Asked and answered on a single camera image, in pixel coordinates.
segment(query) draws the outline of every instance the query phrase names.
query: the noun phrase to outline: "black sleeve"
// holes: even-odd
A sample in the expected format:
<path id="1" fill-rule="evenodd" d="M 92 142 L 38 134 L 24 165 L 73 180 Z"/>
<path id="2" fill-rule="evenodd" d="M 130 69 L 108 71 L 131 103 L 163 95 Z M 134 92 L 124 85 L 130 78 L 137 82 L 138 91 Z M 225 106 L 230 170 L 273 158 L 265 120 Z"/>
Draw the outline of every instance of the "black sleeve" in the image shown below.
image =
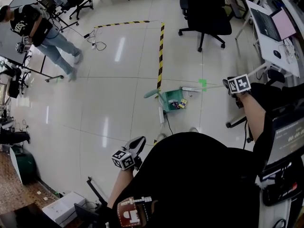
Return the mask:
<path id="1" fill-rule="evenodd" d="M 33 8 L 30 5 L 25 5 L 22 9 L 22 13 L 33 21 L 36 21 L 40 16 L 39 11 L 37 11 L 35 8 Z"/>

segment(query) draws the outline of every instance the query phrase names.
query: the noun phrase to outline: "laptop screen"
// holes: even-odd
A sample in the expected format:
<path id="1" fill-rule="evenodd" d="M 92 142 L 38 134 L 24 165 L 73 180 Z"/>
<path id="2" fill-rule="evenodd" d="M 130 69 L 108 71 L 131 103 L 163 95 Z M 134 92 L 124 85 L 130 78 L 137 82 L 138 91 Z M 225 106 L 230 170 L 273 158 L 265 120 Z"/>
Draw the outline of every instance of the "laptop screen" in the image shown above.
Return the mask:
<path id="1" fill-rule="evenodd" d="M 275 23 L 276 29 L 282 40 L 296 33 L 295 28 L 284 9 L 281 9 L 278 13 L 273 15 L 272 20 Z"/>

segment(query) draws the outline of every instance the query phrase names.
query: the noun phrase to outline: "white box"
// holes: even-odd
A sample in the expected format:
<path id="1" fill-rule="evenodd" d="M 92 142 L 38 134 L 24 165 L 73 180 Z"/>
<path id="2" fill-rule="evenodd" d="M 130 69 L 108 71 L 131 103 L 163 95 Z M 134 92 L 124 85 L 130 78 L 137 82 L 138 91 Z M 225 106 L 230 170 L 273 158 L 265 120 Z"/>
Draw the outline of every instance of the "white box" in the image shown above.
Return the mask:
<path id="1" fill-rule="evenodd" d="M 83 206 L 86 199 L 75 192 L 70 192 L 61 199 L 42 208 L 42 211 L 61 227 L 66 226 L 77 217 L 74 203 Z"/>

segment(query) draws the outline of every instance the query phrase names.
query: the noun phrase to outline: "laptop keyboard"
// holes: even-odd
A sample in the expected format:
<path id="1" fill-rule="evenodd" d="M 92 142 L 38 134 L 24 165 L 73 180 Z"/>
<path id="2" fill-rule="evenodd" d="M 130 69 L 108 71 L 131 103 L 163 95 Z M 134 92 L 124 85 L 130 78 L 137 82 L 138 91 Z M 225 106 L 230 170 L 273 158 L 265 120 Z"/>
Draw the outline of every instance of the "laptop keyboard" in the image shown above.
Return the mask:
<path id="1" fill-rule="evenodd" d="M 276 33 L 276 30 L 273 26 L 273 23 L 272 21 L 269 19 L 269 16 L 267 16 L 266 14 L 264 13 L 259 13 L 260 16 L 262 17 L 264 23 L 265 23 L 265 26 L 266 26 L 266 29 L 267 29 L 267 32 L 268 32 L 268 35 L 272 38 L 276 38 L 278 40 L 280 40 L 279 36 L 277 35 Z"/>

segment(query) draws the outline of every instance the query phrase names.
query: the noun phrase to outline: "tiled floor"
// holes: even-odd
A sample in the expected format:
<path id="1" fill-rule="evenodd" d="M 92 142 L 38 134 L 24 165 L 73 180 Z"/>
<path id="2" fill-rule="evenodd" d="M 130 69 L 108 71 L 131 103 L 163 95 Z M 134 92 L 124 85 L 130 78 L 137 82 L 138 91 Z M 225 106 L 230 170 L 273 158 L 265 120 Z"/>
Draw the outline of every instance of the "tiled floor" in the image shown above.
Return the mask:
<path id="1" fill-rule="evenodd" d="M 187 27 L 179 0 L 94 0 L 94 3 L 94 10 L 81 11 L 80 25 L 74 26 L 83 35 L 97 25 L 154 21 L 100 28 L 96 40 L 107 44 L 100 52 L 67 29 L 64 35 L 84 53 L 78 79 L 71 83 L 66 78 L 46 83 L 43 77 L 32 73 L 25 95 L 12 100 L 12 115 L 19 122 L 26 119 L 30 126 L 32 143 L 25 146 L 34 155 L 42 180 L 56 191 L 73 190 L 90 201 L 97 198 L 85 182 L 88 176 L 93 177 L 108 199 L 118 174 L 110 159 L 117 148 L 130 138 L 144 135 L 145 157 L 160 132 L 170 135 L 167 123 L 163 129 L 160 127 L 158 99 L 143 98 L 157 84 L 161 21 L 165 22 L 163 91 L 180 86 L 199 87 L 201 78 L 208 84 L 221 84 L 223 78 L 248 72 L 260 64 L 252 46 L 250 25 L 237 42 L 234 39 L 243 24 L 241 20 L 232 19 L 232 34 L 222 37 L 226 49 L 206 35 L 203 53 L 199 53 L 199 33 L 185 32 L 178 36 L 178 29 Z M 63 56 L 73 62 L 70 55 L 63 53 Z M 43 55 L 35 50 L 31 67 L 39 68 L 42 59 Z M 44 72 L 63 73 L 48 59 Z M 238 109 L 224 88 L 184 97 L 188 100 L 186 109 L 169 114 L 174 133 L 194 126 L 228 147 L 243 147 L 244 125 L 225 127 Z M 212 148 L 205 143 L 201 147 Z M 247 144 L 247 149 L 252 147 L 253 144 Z"/>

